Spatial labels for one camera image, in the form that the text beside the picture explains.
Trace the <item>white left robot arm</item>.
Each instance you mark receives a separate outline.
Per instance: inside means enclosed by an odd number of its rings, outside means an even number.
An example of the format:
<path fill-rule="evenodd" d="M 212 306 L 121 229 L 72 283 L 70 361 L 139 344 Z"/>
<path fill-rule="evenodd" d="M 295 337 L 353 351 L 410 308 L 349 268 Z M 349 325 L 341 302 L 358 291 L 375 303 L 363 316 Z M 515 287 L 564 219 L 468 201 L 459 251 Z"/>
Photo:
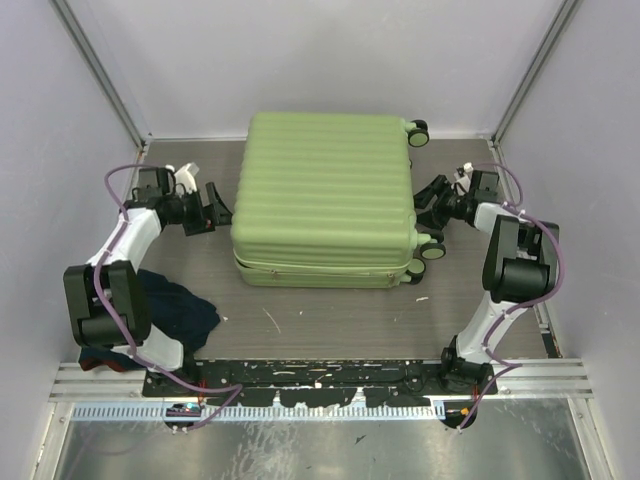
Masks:
<path fill-rule="evenodd" d="M 186 287 L 141 267 L 142 260 L 168 226 L 186 236 L 212 233 L 232 214 L 213 183 L 204 203 L 187 163 L 141 167 L 127 200 L 116 202 L 119 216 L 99 251 L 70 266 L 63 284 L 71 330 L 85 369 L 136 367 L 162 375 L 178 396 L 206 391 L 193 355 L 219 324 L 216 307 Z"/>

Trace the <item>navy blue garment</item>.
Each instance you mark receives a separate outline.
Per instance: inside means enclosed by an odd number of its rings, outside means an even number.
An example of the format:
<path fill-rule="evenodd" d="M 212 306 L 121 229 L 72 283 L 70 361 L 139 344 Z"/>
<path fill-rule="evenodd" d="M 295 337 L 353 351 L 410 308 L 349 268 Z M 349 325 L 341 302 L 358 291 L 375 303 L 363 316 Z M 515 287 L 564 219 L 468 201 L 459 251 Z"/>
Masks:
<path fill-rule="evenodd" d="M 161 274 L 140 269 L 137 276 L 147 295 L 153 325 L 180 341 L 186 351 L 195 353 L 204 347 L 221 322 L 216 307 Z M 143 369 L 124 354 L 92 347 L 81 349 L 78 362 L 83 371 L 98 367 L 116 372 Z"/>

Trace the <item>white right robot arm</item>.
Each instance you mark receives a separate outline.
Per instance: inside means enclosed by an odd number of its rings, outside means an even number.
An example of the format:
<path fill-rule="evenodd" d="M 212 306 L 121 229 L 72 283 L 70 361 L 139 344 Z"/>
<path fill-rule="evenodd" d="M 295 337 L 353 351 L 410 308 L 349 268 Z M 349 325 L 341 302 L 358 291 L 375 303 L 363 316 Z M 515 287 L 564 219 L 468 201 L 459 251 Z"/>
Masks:
<path fill-rule="evenodd" d="M 452 220 L 489 237 L 483 297 L 467 326 L 443 349 L 438 369 L 438 381 L 449 393 L 487 388 L 495 376 L 496 347 L 510 326 L 561 286 L 560 228 L 503 199 L 499 173 L 485 164 L 466 164 L 453 180 L 435 177 L 413 202 L 418 224 L 432 238 L 420 248 L 423 259 L 444 254 L 444 229 Z"/>

